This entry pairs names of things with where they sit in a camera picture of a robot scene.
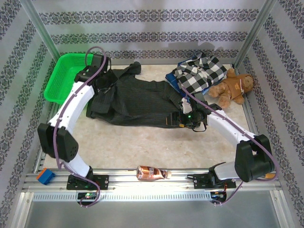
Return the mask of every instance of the floral border pattern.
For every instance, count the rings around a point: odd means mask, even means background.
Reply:
[[[281,113],[289,136],[293,140],[295,151],[299,159],[302,161],[302,165],[304,166],[304,136],[302,134],[302,131],[300,130],[300,126],[297,123],[296,118],[294,117],[294,113],[289,105],[288,100],[286,99],[285,93],[281,88],[280,82],[276,77],[273,67],[269,62],[268,56],[265,53],[264,48],[261,45],[259,39],[256,39],[253,42],[252,48],[263,69],[265,78],[268,82],[270,90],[272,91],[272,94]]]
[[[25,79],[25,82],[21,88],[21,91],[18,95],[16,104],[14,105],[11,116],[9,117],[6,128],[3,131],[0,142],[0,171],[2,171],[2,166],[5,163],[5,158],[10,151],[10,145],[13,143],[17,127],[19,126],[21,117],[25,107],[28,104],[29,96],[33,90],[35,81],[38,77],[41,65],[45,56],[47,55],[48,49],[46,45],[42,42],[39,46],[39,49],[34,58],[33,64],[29,69],[28,75]]]
[[[190,58],[199,52],[204,52],[206,55],[214,55],[219,58],[235,58],[238,55],[236,49],[217,49],[217,50],[130,50],[130,51],[106,51],[105,54],[111,59],[142,59],[142,58]]]
[[[8,92],[10,88],[10,84],[12,80],[15,78],[15,74],[19,69],[20,63],[24,58],[26,51],[32,39],[36,33],[36,29],[32,22],[29,20],[26,24],[25,28],[22,31],[21,36],[18,39],[9,59],[6,61],[6,65],[4,65],[3,70],[0,75],[0,106],[2,105],[2,101],[5,98],[5,94]]]
[[[258,9],[152,9],[40,13],[45,25],[167,21],[254,21]]]
[[[246,57],[243,61],[245,70],[248,74],[252,75],[254,78],[254,93],[255,97],[259,106],[259,111],[262,114],[262,117],[264,119],[264,124],[267,128],[268,137],[270,139],[270,142],[274,149],[274,154],[276,155],[276,158],[278,159],[281,172],[283,173],[283,178],[286,181],[286,186],[288,189],[288,192],[291,196],[291,200],[294,205],[294,209],[297,211],[297,216],[299,217],[300,224],[304,226],[304,211],[303,211],[303,196],[301,193],[300,188],[297,186],[297,181],[295,180],[295,175],[293,173],[292,167],[290,166],[290,162],[287,159],[287,155],[285,153],[285,150],[282,146],[282,142],[280,139],[280,136],[278,134],[278,131],[276,129],[276,126],[274,125],[274,121],[272,119],[271,113],[268,108],[268,104],[266,103],[265,97],[263,95],[263,91],[261,89],[261,86],[258,82],[258,78],[255,74],[255,71],[252,67],[252,64],[248,57]]]
[[[82,33],[51,35],[54,43],[130,43],[130,42],[194,42],[194,41],[239,41],[247,37],[247,32],[125,32],[125,33]]]
[[[288,14],[290,20],[293,22],[295,28],[304,38],[304,7],[299,0],[279,0],[279,3]]]
[[[6,187],[6,192],[4,193],[4,200],[1,202],[1,208],[0,208],[0,227],[5,227],[6,222],[8,220],[8,215],[11,211],[11,207],[14,202],[14,198],[16,196],[16,193],[18,191],[18,185],[20,183],[21,175],[24,171],[30,148],[33,142],[33,138],[35,134],[37,133],[37,127],[40,122],[41,113],[43,110],[43,107],[45,105],[45,98],[43,96],[43,92],[47,86],[48,80],[53,72],[53,69],[55,67],[55,61],[51,60],[51,63],[49,65],[49,68],[47,70],[46,78],[44,79],[42,88],[39,92],[39,97],[36,101],[35,108],[33,110],[33,115],[31,116],[31,119],[29,121],[28,128],[26,130],[26,135],[24,136],[24,140],[22,142],[22,147],[20,148],[20,151],[18,153],[18,158],[14,165],[14,171],[11,173],[11,178],[9,179],[9,185]]]
[[[264,28],[304,104],[304,70],[301,68],[299,61],[295,58],[293,51],[287,44],[285,37],[275,23],[273,17],[270,16],[267,18],[264,23]]]
[[[0,10],[0,40],[4,37],[10,24],[15,19],[17,13],[21,9],[21,3],[18,0],[7,0]]]

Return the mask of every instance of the green plastic basket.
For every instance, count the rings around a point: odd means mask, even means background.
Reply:
[[[93,54],[87,56],[87,63],[92,63]],[[69,53],[61,56],[47,83],[44,97],[50,102],[63,104],[72,90],[76,74],[85,68],[85,54]]]

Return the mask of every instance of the wire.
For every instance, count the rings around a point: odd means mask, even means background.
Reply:
[[[275,165],[275,176],[273,178],[270,179],[256,179],[258,181],[263,181],[263,182],[267,182],[267,181],[274,181],[275,179],[277,179],[278,175],[279,175],[279,163],[277,162],[277,160],[272,156],[272,154],[263,146],[261,145],[258,141],[256,141],[254,138],[252,138],[250,135],[248,135],[246,132],[244,132],[241,128],[239,128],[234,122],[232,122],[230,119],[224,117],[222,114],[216,112],[214,109],[212,109],[211,107],[209,107],[208,105],[204,104],[203,102],[201,102],[199,99],[195,98],[193,95],[191,95],[184,86],[181,86],[181,89],[189,96],[191,97],[193,100],[195,100],[196,102],[198,102],[199,104],[201,104],[202,106],[204,106],[205,108],[209,109],[211,112],[215,113],[216,115],[218,115],[220,118],[222,118],[223,120],[226,120],[228,123],[230,123],[235,129],[237,129],[240,133],[242,133],[243,135],[245,135],[248,139],[250,139],[253,143],[255,143],[259,148],[261,148],[267,155],[268,157],[272,160],[272,162]],[[238,188],[231,194],[231,196],[223,203],[220,203],[220,205],[225,204],[226,202],[228,202],[234,195],[235,193],[239,190],[239,188],[242,186],[243,181],[241,182],[241,184],[238,186]]]
[[[106,62],[106,55],[105,55],[105,51],[103,50],[103,48],[102,48],[102,47],[99,47],[99,46],[94,46],[94,47],[91,47],[90,49],[88,49],[88,51],[87,51],[86,54],[85,54],[85,65],[86,65],[87,55],[88,55],[88,54],[90,53],[90,51],[91,51],[92,49],[94,49],[94,48],[100,49],[100,50],[102,51],[103,55],[104,55],[104,60],[103,60],[102,65],[100,66],[100,68],[99,68],[99,69],[98,69],[98,70],[97,70],[97,71],[96,71],[88,80],[86,80],[86,81],[85,81],[85,82],[84,82],[84,83],[75,91],[75,93],[73,93],[73,94],[69,97],[69,99],[67,100],[67,102],[66,102],[65,105],[63,106],[63,108],[62,108],[62,110],[61,110],[61,112],[60,112],[60,114],[59,114],[59,117],[58,117],[58,119],[57,119],[57,121],[56,121],[56,124],[55,124],[54,133],[53,133],[53,147],[54,147],[54,153],[55,153],[56,163],[57,163],[57,166],[58,166],[59,170],[61,169],[61,167],[62,167],[62,165],[63,165],[63,162],[60,163],[60,161],[59,161],[58,148],[57,148],[57,130],[58,130],[58,127],[59,127],[60,122],[62,121],[63,114],[64,114],[64,112],[66,111],[68,105],[69,105],[69,104],[71,103],[71,101],[73,100],[73,98],[77,96],[77,94],[81,91],[81,89],[82,89],[83,87],[85,87],[90,81],[92,81],[92,80],[101,72],[101,70],[103,69],[103,67],[104,67],[104,65],[105,65],[105,62]],[[80,179],[83,179],[84,181],[87,181],[87,182],[89,182],[89,183],[91,183],[91,184],[93,184],[93,185],[95,185],[95,186],[97,187],[97,192],[96,192],[96,193],[97,193],[97,197],[96,197],[96,199],[95,199],[92,203],[90,203],[89,205],[83,205],[83,204],[82,204],[82,200],[83,200],[84,198],[82,198],[82,199],[80,200],[80,202],[79,202],[80,206],[81,206],[81,207],[85,207],[85,208],[89,208],[89,207],[93,206],[94,204],[96,204],[96,203],[98,202],[99,196],[100,196],[100,187],[98,186],[98,184],[95,183],[94,181],[90,180],[90,179],[87,179],[87,178],[85,178],[85,177],[82,177],[82,176],[80,176],[80,175],[74,173],[72,170],[70,170],[70,169],[69,169],[67,166],[65,166],[65,165],[64,165],[64,168],[65,168],[67,171],[69,171],[73,176],[76,176],[76,177],[78,177],[78,178],[80,178]]]

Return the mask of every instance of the blue block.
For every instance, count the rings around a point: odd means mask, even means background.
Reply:
[[[55,173],[47,168],[44,168],[43,171],[37,176],[37,180],[40,183],[47,185],[53,177],[55,177]]]

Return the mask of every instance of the bottle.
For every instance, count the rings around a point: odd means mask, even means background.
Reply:
[[[139,180],[158,180],[158,179],[170,179],[170,171],[160,170],[150,166],[138,166],[136,177]]]

